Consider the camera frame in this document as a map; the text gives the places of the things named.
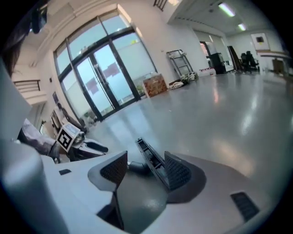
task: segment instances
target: ceiling light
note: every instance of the ceiling light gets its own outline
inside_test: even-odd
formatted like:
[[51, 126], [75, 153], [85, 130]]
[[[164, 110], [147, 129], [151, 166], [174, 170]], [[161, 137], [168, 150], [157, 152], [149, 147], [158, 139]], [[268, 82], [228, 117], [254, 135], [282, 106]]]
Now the ceiling light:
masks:
[[245, 31], [246, 30], [246, 27], [244, 24], [238, 24], [238, 27], [242, 30], [242, 31]]
[[219, 7], [230, 17], [235, 16], [235, 13], [227, 6], [226, 3], [219, 4]]

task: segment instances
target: polished floor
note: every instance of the polished floor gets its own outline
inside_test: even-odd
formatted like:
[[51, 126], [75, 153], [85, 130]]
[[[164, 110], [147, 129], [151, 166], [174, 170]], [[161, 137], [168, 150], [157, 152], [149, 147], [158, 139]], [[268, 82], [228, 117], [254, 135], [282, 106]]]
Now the polished floor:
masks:
[[[143, 137], [165, 150], [229, 165], [274, 201], [293, 165], [293, 105], [281, 78], [225, 74], [146, 98], [115, 113], [88, 134], [111, 152], [142, 158]], [[127, 173], [118, 189], [125, 230], [140, 233], [164, 209], [166, 193], [153, 176]], [[130, 219], [135, 217], [136, 226]]]

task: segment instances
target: door handle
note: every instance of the door handle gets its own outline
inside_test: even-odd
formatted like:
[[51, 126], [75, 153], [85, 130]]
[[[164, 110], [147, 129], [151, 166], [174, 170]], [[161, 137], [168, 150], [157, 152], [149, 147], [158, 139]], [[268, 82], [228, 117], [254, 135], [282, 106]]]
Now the door handle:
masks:
[[96, 64], [96, 65], [94, 65], [94, 67], [95, 67], [95, 70], [96, 70], [98, 76], [101, 78], [102, 82], [104, 83], [104, 85], [105, 84], [109, 85], [108, 81], [106, 79], [104, 79], [104, 76], [100, 73], [100, 71], [98, 69], [98, 65]]

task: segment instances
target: black cabinet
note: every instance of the black cabinet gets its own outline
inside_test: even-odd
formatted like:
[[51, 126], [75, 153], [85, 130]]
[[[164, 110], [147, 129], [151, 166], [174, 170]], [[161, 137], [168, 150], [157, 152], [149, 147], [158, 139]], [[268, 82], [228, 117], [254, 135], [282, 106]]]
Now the black cabinet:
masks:
[[212, 62], [212, 66], [216, 71], [216, 74], [225, 74], [225, 62], [223, 60], [221, 53], [214, 53], [210, 55], [210, 60]]

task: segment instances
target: doorway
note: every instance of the doorway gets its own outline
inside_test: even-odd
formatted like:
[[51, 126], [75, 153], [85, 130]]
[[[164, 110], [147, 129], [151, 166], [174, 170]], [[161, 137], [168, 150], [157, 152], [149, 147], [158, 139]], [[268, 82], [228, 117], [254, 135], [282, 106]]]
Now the doorway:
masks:
[[111, 41], [90, 53], [76, 68], [100, 120], [140, 99]]

